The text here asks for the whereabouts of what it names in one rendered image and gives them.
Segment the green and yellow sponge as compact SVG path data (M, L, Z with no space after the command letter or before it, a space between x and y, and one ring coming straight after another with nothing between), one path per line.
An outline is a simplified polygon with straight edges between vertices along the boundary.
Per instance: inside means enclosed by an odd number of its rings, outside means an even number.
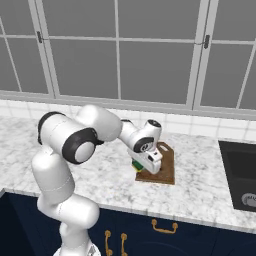
M132 160L132 166L137 172L141 172L143 169L143 166L136 160Z

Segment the grey framed window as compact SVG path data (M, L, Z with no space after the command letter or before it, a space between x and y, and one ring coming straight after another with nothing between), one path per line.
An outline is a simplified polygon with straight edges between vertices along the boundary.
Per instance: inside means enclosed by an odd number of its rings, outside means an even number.
M0 99L256 120L256 0L0 0Z

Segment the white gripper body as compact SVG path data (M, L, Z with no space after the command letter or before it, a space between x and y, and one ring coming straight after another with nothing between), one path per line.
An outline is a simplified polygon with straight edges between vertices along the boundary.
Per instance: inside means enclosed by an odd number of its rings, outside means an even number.
M143 166L142 170L147 170L151 174L157 174L159 172L161 168L162 154L158 149L142 153L135 153L128 149L127 152L131 156L132 160L136 160Z

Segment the brown wooden cutting board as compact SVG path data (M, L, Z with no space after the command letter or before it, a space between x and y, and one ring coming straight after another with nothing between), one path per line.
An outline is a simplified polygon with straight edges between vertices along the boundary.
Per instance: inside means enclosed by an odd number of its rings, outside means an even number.
M136 173L136 181L175 184L174 151L165 142L158 142L157 149L162 154L161 168L157 174L151 174L147 170Z

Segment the navy drawer front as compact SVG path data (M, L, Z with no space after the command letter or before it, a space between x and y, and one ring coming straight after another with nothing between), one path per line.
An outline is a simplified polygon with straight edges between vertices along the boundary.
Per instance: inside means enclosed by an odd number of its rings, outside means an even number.
M256 235L159 219L153 228L155 256L256 256Z

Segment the black sink basin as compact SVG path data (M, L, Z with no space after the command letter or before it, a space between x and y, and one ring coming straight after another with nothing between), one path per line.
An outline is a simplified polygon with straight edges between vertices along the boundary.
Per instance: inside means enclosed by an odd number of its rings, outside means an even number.
M233 208L256 212L256 144L219 141Z

